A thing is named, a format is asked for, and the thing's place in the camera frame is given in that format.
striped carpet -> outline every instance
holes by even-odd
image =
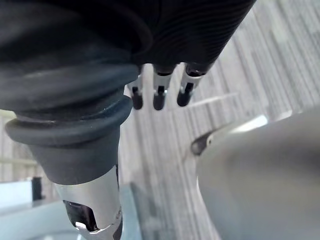
[[[144,106],[121,127],[120,180],[131,183],[145,240],[214,240],[218,235],[196,188],[191,142],[205,132],[258,114],[271,118],[320,102],[320,1],[257,0],[200,83],[188,107],[173,73],[166,106],[153,110],[153,70],[143,72]],[[3,127],[6,119],[0,122]],[[30,158],[4,132],[6,158]],[[0,164],[0,181],[43,175],[37,166]],[[55,195],[45,180],[45,194]]]

robotic hand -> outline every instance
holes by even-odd
[[[87,240],[118,240],[120,125],[143,106],[139,73],[154,66],[156,110],[185,63],[186,106],[255,0],[10,0],[0,3],[0,109]]]

gray metal surface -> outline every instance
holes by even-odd
[[[55,184],[60,199],[91,208],[101,230],[115,222],[119,225],[117,220],[121,206],[116,169],[114,166],[105,175],[78,185]]]
[[[223,240],[318,240],[320,107],[212,143],[198,186]]]

chrome metal part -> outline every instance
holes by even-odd
[[[171,76],[172,74],[159,75],[156,72],[153,73],[153,92],[155,96],[167,95]]]
[[[121,204],[116,166],[90,182],[78,185],[55,184],[55,186],[62,200],[90,208],[99,230],[115,224],[119,218]]]
[[[194,89],[199,85],[200,80],[202,79],[203,75],[200,76],[190,76],[187,73],[187,66],[185,70],[183,71],[182,79],[181,79],[181,85],[180,85],[180,92],[184,94],[186,92],[186,88],[188,84],[192,84],[192,90],[190,92],[193,92]]]
[[[121,208],[116,215],[114,223],[110,224],[104,229],[96,231],[88,231],[87,226],[81,222],[76,222],[75,227],[86,240],[120,240],[118,235],[115,235],[118,228],[122,226],[122,212]]]

